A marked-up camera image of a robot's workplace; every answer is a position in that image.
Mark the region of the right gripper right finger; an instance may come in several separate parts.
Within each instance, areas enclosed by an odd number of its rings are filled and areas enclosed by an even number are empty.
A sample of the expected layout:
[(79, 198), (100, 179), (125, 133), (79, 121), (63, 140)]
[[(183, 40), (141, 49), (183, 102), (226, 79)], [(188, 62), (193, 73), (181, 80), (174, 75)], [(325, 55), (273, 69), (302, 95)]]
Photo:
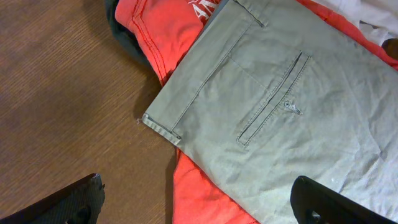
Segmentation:
[(299, 224), (397, 224), (304, 175), (294, 181), (290, 204)]

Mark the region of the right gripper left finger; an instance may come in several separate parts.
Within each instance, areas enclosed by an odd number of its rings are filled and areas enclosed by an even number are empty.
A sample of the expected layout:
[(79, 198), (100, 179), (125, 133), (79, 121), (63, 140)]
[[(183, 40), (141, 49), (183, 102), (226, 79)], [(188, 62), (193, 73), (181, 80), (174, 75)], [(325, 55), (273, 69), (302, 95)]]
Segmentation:
[(1, 224), (96, 224), (104, 204), (104, 185), (92, 173), (1, 219)]

